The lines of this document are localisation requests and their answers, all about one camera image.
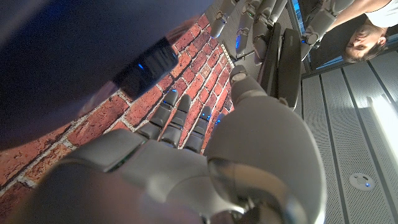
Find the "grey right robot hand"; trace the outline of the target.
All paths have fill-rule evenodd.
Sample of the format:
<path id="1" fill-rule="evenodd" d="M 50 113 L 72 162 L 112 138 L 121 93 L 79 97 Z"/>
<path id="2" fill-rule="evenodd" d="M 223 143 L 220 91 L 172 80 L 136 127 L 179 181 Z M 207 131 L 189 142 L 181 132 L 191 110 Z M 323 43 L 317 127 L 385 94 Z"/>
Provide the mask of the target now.
<path id="1" fill-rule="evenodd" d="M 242 66 L 204 154 L 125 129 L 61 159 L 9 223 L 323 223 L 316 142 Z"/>

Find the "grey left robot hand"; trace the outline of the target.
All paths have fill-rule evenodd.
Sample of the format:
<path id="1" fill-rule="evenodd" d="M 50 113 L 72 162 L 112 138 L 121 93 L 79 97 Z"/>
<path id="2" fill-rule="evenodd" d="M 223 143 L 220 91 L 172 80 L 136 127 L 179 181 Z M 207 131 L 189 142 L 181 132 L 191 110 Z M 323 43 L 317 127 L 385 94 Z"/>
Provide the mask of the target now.
<path id="1" fill-rule="evenodd" d="M 312 15 L 300 38 L 302 59 L 305 59 L 311 49 L 322 40 L 337 16 L 352 3 L 353 0 L 322 1 L 321 8 Z M 286 4 L 287 0 L 245 0 L 236 34 L 236 55 L 241 56 L 245 53 L 248 36 L 252 32 L 255 63 L 260 65 L 264 61 L 267 47 L 270 46 L 270 30 L 276 26 Z"/>

